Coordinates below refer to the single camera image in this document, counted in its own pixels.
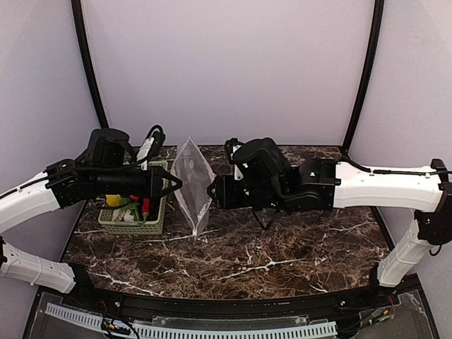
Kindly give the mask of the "clear zip top bag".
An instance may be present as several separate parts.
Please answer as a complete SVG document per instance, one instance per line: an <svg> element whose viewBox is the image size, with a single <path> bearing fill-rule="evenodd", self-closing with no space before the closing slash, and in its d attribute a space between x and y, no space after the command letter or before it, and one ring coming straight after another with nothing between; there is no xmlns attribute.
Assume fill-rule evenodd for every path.
<svg viewBox="0 0 452 339"><path fill-rule="evenodd" d="M182 180L182 187L174 195L192 235L199 238L208 225L213 200L207 188L213 183L215 174L191 137L177 147L171 174Z"/></svg>

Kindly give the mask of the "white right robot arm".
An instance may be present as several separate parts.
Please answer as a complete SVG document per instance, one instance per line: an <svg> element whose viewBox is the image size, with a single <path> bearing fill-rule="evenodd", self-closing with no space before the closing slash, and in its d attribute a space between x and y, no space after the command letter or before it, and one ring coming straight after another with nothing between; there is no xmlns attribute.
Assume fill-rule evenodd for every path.
<svg viewBox="0 0 452 339"><path fill-rule="evenodd" d="M271 138L232 138L225 152L235 172L208 186L217 208L288 214L360 206L412 210L403 238L372 269L373 287L396 287L424 255L451 242L451 171L440 159L418 168L365 167L348 157L292 166Z"/></svg>

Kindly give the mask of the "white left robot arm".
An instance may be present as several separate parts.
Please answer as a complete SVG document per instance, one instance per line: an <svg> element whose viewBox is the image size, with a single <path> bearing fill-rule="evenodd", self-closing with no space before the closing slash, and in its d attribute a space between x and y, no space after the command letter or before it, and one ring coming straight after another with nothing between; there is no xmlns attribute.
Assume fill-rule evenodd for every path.
<svg viewBox="0 0 452 339"><path fill-rule="evenodd" d="M55 162L1 195L1 231L101 195L160 200L180 189L182 181L163 167L142 166L159 154L164 141L162 127L155 125L136 152L127 133L93 130L87 148L77 158ZM29 254L5 240L1 241L1 276L63 294L90 283L84 268Z"/></svg>

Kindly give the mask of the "red chili pepper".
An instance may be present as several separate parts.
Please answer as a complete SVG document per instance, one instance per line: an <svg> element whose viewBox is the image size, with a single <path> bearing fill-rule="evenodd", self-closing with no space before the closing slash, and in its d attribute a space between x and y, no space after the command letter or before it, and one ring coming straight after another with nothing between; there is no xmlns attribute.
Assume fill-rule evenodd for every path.
<svg viewBox="0 0 452 339"><path fill-rule="evenodd" d="M141 213L142 213L143 222L146 222L150 215L150 199L149 198L143 199L143 202L141 205Z"/></svg>

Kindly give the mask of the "green perforated plastic basket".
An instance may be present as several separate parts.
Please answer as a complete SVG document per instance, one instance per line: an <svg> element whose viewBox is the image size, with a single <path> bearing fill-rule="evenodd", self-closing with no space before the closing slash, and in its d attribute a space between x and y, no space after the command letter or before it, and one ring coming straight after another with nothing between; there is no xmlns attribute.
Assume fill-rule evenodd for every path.
<svg viewBox="0 0 452 339"><path fill-rule="evenodd" d="M112 213L117 209L103 208L97 218L103 229L113 235L161 235L165 219L166 197L160 199L150 199L150 215L146 222L143 222L141 205L143 199L140 199L141 205L136 212L137 222L113 222Z"/></svg>

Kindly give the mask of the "green leafy vegetable toy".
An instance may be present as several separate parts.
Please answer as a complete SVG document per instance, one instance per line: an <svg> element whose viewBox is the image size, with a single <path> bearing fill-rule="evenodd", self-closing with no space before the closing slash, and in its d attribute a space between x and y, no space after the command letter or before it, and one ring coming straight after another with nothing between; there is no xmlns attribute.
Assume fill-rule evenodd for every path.
<svg viewBox="0 0 452 339"><path fill-rule="evenodd" d="M141 205L141 201L139 197L136 196L122 196L119 200L119 210L133 210L135 212L138 212L139 206Z"/></svg>

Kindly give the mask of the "yellow lemon toy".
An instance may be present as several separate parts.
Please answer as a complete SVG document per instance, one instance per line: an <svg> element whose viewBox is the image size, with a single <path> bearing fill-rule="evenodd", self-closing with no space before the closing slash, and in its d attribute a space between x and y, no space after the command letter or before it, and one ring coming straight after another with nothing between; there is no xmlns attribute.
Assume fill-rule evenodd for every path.
<svg viewBox="0 0 452 339"><path fill-rule="evenodd" d="M120 206L121 196L120 195L106 195L106 204L108 207Z"/></svg>

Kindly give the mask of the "white garlic toy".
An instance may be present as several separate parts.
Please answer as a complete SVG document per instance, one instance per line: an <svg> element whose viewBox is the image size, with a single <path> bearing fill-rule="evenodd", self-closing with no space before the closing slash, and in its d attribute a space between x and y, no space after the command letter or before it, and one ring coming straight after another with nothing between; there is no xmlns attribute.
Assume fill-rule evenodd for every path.
<svg viewBox="0 0 452 339"><path fill-rule="evenodd" d="M112 221L113 222L127 222L127 223L136 223L137 217L135 210L124 210L117 209L112 213Z"/></svg>

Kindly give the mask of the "black left frame post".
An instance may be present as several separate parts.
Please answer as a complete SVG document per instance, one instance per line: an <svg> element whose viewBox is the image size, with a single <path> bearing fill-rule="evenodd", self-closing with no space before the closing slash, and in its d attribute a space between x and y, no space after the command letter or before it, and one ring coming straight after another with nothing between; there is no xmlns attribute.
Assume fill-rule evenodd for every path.
<svg viewBox="0 0 452 339"><path fill-rule="evenodd" d="M103 106L100 89L97 84L93 60L88 44L88 34L85 26L83 15L83 5L81 0L71 0L71 9L73 14L73 23L76 30L78 40L78 48L83 64L85 79L88 84L93 107L95 109L96 118L101 129L109 128L107 115Z"/></svg>

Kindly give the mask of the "black frame post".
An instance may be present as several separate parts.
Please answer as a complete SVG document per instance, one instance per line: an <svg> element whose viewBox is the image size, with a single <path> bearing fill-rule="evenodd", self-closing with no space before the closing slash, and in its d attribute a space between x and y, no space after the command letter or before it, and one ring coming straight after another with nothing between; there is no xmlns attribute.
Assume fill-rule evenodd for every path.
<svg viewBox="0 0 452 339"><path fill-rule="evenodd" d="M366 54L364 58L362 74L359 80L359 85L357 88L357 94L355 97L355 102L350 115L350 120L347 125L347 131L343 139L342 149L344 153L348 153L352 146L352 142L357 131L359 119L362 114L362 108L364 106L364 101L367 96L367 90L371 80L372 70L374 66L374 60L376 57L377 47L379 44L379 36L381 32L381 25L383 20L384 12L384 0L375 0L374 8L371 18L371 27L369 31L369 39L367 43Z"/></svg>
<svg viewBox="0 0 452 339"><path fill-rule="evenodd" d="M103 106L100 89L97 84L93 60L88 44L88 34L85 26L83 15L83 5L81 0L71 0L71 9L73 14L73 23L76 30L78 40L78 48L83 64L85 79L88 84L93 107L95 109L96 118L101 129L109 128L107 115Z"/></svg>

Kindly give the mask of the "black front table rail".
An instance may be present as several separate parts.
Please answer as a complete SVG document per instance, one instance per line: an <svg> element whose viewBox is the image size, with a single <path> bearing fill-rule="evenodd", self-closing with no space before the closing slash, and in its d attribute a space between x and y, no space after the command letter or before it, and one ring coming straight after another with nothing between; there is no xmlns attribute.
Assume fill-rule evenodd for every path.
<svg viewBox="0 0 452 339"><path fill-rule="evenodd" d="M81 287L63 296L70 305L104 311L123 319L150 320L155 316L188 319L268 319L284 316L304 316L311 320L328 319L351 324L361 312L376 308L400 306L403 295L420 297L425 294L417 274L407 275L394 290L365 286L303 297L250 300L176 299L133 295L93 287L85 278Z"/></svg>

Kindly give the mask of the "black right frame post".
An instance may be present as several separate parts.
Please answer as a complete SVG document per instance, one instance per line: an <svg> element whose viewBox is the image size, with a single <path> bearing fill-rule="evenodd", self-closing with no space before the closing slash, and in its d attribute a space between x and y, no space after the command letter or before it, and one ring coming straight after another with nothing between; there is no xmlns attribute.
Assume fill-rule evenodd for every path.
<svg viewBox="0 0 452 339"><path fill-rule="evenodd" d="M379 44L379 36L381 32L381 25L383 20L384 12L384 0L375 0L374 8L371 18L371 27L369 31L369 39L367 43L366 54L364 58L362 74L359 80L359 85L357 88L357 94L355 97L355 102L350 115L350 120L347 125L347 131L343 139L342 149L344 153L348 153L352 146L352 142L357 131L359 119L362 114L362 108L364 106L364 101L367 96L367 90L371 80L372 70L374 66L374 60L376 57L377 47Z"/></svg>

